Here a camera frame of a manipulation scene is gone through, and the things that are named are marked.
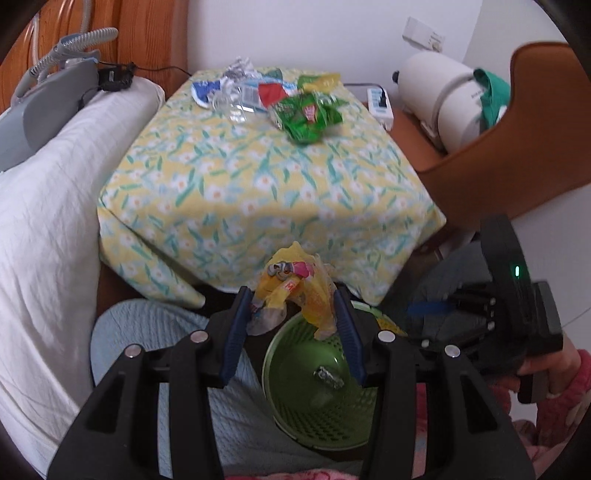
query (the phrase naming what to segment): metal screw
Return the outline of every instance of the metal screw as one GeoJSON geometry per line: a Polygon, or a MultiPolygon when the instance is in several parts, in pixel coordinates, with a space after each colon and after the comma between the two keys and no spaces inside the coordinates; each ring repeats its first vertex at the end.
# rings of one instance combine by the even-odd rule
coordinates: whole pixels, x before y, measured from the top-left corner
{"type": "Polygon", "coordinates": [[[205,330],[197,330],[191,334],[191,341],[193,343],[203,343],[209,338],[205,330]]]}
{"type": "Polygon", "coordinates": [[[125,349],[125,356],[128,358],[135,358],[141,352],[142,352],[142,348],[137,343],[134,343],[133,345],[129,345],[125,349]]]}
{"type": "Polygon", "coordinates": [[[460,356],[460,349],[455,345],[447,345],[444,349],[445,354],[451,358],[457,358],[460,356]]]}
{"type": "Polygon", "coordinates": [[[378,333],[378,339],[384,343],[392,343],[396,340],[396,335],[394,335],[393,332],[390,332],[390,330],[382,330],[378,333]]]}

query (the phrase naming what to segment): person's hand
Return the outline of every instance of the person's hand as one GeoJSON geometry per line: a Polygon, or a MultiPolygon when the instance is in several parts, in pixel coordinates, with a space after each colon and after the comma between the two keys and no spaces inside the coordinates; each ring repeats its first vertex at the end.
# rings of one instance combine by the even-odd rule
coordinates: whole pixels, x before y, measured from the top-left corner
{"type": "MultiPolygon", "coordinates": [[[[526,358],[517,375],[523,377],[547,370],[550,393],[559,395],[569,387],[580,367],[581,356],[570,338],[565,335],[564,346],[560,352],[526,358]]],[[[518,392],[520,387],[517,377],[503,377],[497,384],[514,392],[518,392]]]]}

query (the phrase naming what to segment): wooden headboard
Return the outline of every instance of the wooden headboard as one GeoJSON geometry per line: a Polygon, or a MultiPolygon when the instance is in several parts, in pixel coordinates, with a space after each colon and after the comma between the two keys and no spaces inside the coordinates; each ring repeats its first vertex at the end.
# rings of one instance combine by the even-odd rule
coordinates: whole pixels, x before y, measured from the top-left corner
{"type": "MultiPolygon", "coordinates": [[[[119,37],[98,45],[101,60],[111,63],[133,61],[139,67],[157,69],[176,65],[187,69],[187,9],[189,0],[95,0],[90,30],[116,27],[119,37]]],[[[38,55],[41,58],[65,35],[80,31],[82,0],[48,0],[40,13],[38,55]]],[[[33,21],[12,46],[0,65],[0,113],[22,75],[33,65],[33,21]]],[[[158,83],[172,95],[187,80],[177,70],[137,75],[158,83]]]]}

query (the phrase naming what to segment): table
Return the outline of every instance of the table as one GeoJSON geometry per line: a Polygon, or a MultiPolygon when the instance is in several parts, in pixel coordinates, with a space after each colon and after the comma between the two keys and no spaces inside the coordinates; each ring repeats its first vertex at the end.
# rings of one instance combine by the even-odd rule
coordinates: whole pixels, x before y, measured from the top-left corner
{"type": "Polygon", "coordinates": [[[234,125],[200,109],[185,84],[101,192],[104,262],[148,298],[198,308],[191,285],[254,286],[272,254],[299,241],[378,304],[445,219],[363,105],[343,86],[334,93],[349,102],[340,130],[302,147],[266,118],[234,125]]]}

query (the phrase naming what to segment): power strip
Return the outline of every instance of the power strip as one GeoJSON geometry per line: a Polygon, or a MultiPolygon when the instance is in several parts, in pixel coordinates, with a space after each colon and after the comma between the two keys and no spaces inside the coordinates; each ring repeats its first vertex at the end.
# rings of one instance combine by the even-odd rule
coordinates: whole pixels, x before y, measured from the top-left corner
{"type": "Polygon", "coordinates": [[[368,88],[368,106],[369,113],[371,113],[380,125],[389,132],[394,125],[394,114],[392,113],[392,107],[390,106],[388,92],[384,92],[386,93],[386,106],[380,106],[379,100],[382,97],[382,89],[368,88]]]}

